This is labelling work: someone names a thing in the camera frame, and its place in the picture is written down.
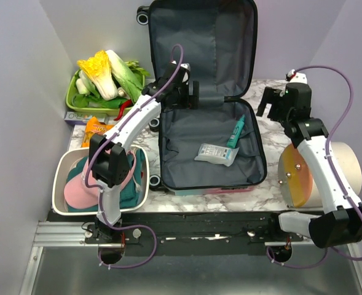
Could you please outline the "pink and teal kids suitcase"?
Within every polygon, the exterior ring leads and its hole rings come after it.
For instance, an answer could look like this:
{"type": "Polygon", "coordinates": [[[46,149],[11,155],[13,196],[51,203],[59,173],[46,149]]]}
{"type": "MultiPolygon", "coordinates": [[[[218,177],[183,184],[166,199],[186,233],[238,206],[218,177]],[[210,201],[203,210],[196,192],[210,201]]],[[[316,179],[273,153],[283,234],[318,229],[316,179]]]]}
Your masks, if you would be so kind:
{"type": "Polygon", "coordinates": [[[162,110],[159,159],[162,185],[176,194],[252,191],[267,176],[267,161],[252,106],[243,99],[253,76],[258,35],[254,1],[154,1],[136,20],[149,30],[156,78],[165,73],[175,44],[184,50],[192,81],[199,81],[197,109],[162,110]],[[203,143],[225,146],[237,121],[245,125],[229,167],[196,161],[203,143]]]}

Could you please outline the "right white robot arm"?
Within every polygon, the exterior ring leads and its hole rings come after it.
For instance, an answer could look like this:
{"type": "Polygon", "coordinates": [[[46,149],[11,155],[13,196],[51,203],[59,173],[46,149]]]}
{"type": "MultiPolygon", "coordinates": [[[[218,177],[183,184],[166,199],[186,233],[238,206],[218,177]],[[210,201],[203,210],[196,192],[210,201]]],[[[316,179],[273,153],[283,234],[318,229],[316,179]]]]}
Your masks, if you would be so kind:
{"type": "Polygon", "coordinates": [[[300,211],[280,213],[268,223],[267,235],[275,241],[289,232],[311,238],[319,248],[329,248],[362,240],[362,201],[347,181],[334,156],[328,131],[321,119],[311,117],[312,90],[306,82],[290,82],[284,90],[266,87],[258,106],[262,116],[281,124],[292,148],[281,156],[284,172],[280,182],[283,195],[303,197],[315,184],[323,214],[300,211]]]}

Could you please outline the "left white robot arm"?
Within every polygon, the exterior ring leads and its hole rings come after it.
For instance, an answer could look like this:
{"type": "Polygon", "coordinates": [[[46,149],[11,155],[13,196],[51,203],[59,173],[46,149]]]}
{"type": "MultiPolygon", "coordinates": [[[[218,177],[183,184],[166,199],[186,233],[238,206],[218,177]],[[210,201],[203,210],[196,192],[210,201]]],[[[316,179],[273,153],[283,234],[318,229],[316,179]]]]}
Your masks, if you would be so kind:
{"type": "Polygon", "coordinates": [[[89,165],[84,184],[98,190],[98,211],[96,217],[103,223],[99,235],[108,243],[120,236],[116,224],[121,218],[121,184],[129,174],[127,154],[136,137],[155,119],[163,109],[191,104],[189,79],[191,66],[188,63],[172,61],[162,77],[148,84],[132,109],[104,135],[95,135],[90,140],[89,165]]]}

